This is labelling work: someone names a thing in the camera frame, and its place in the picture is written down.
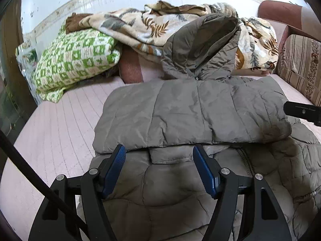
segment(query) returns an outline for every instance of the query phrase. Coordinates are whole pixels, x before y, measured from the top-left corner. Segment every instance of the blue gripper pad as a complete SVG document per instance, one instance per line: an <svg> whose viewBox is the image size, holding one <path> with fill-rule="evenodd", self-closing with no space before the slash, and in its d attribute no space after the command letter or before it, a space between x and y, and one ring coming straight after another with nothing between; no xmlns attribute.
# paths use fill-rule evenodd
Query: blue gripper pad
<svg viewBox="0 0 321 241"><path fill-rule="evenodd" d="M104 188L102 190L102 198L105 199L111 194L116 186L119 174L123 168L126 159L126 149L123 145L117 145L113 154L107 163L111 162L110 167L105 176Z"/></svg>
<svg viewBox="0 0 321 241"><path fill-rule="evenodd" d="M217 186L220 183L219 174L215 173L217 174L217 176L216 177L213 176L211 169L209 168L208 164L205 161L205 159L210 159L210 158L207 156L202 146L195 146L193 148L193 159L206 192L210 194L212 198L216 199L218 194Z"/></svg>

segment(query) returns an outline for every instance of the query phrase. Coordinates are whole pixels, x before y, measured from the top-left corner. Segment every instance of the gray puffer jacket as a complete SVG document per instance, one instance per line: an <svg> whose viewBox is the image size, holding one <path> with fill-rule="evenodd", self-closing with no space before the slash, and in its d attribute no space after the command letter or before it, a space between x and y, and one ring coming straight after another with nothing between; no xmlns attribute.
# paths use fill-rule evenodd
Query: gray puffer jacket
<svg viewBox="0 0 321 241"><path fill-rule="evenodd" d="M265 177L293 240L313 220L320 206L321 145L284 114L287 99L272 78L229 76L238 39L237 19L200 17L164 47L163 68L178 79L121 87L106 100L91 167L117 144L128 150L104 202L119 241L202 240L216 200L193 162L199 143L237 175ZM237 239L242 208L239 196L230 240Z"/></svg>

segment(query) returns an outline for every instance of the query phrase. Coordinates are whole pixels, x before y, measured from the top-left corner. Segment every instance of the green checkered pillow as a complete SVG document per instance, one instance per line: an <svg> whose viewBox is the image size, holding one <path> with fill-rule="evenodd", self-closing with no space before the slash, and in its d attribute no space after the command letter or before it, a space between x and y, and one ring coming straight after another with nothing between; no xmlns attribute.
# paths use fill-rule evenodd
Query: green checkered pillow
<svg viewBox="0 0 321 241"><path fill-rule="evenodd" d="M62 25L34 72L36 92L43 100L58 102L65 89L116 65L121 55L116 44L117 40L94 29L66 34Z"/></svg>

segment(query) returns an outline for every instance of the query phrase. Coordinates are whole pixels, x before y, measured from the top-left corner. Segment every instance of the black cable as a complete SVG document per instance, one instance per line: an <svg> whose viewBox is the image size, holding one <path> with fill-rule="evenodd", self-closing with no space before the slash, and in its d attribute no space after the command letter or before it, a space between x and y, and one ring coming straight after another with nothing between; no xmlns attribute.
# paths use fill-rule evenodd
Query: black cable
<svg viewBox="0 0 321 241"><path fill-rule="evenodd" d="M21 171L21 173L38 189L50 202L55 204L65 215L71 217L79 228L88 236L87 224L59 198L46 183L37 175L37 173L24 160L17 149L10 143L4 133L0 130L0 148L7 154L8 158Z"/></svg>

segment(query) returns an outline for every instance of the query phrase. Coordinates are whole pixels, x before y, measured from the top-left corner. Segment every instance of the brown cloth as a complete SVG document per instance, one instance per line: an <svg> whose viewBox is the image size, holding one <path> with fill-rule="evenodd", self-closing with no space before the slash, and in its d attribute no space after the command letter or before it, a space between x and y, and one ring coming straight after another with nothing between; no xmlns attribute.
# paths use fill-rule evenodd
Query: brown cloth
<svg viewBox="0 0 321 241"><path fill-rule="evenodd" d="M79 26L79 21L90 15L92 15L92 13L72 13L66 20L66 34L87 29L88 27Z"/></svg>

